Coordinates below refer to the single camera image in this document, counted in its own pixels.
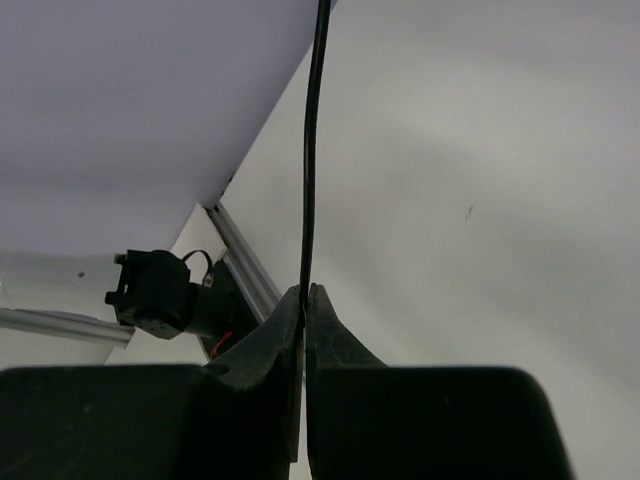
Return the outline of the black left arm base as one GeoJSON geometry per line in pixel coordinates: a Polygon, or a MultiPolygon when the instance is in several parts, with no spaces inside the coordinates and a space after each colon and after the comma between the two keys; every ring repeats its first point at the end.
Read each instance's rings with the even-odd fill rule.
{"type": "Polygon", "coordinates": [[[209,285],[199,287],[197,333],[209,360],[230,350],[260,324],[223,260],[213,264],[209,285]]]}

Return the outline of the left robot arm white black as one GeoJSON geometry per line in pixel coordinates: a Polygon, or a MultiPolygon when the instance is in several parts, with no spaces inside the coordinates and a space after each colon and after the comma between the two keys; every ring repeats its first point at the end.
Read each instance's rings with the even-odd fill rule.
{"type": "Polygon", "coordinates": [[[214,262],[202,249],[182,257],[165,250],[117,254],[117,288],[105,295],[119,324],[163,340],[183,333],[222,339],[233,330],[236,302],[214,284],[214,262]]]}

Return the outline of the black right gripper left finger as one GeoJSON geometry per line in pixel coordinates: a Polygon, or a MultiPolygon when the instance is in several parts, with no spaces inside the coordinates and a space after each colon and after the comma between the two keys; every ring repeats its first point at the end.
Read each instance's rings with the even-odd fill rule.
{"type": "Polygon", "coordinates": [[[1,375],[5,479],[285,479],[298,458],[299,291],[207,365],[1,375]]]}

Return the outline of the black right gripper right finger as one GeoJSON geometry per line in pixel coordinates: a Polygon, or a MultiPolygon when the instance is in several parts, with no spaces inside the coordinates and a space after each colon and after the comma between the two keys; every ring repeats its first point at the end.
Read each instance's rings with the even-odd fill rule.
{"type": "Polygon", "coordinates": [[[306,319],[307,452],[316,479],[570,479],[537,380],[511,367],[391,367],[314,285],[306,319]]]}

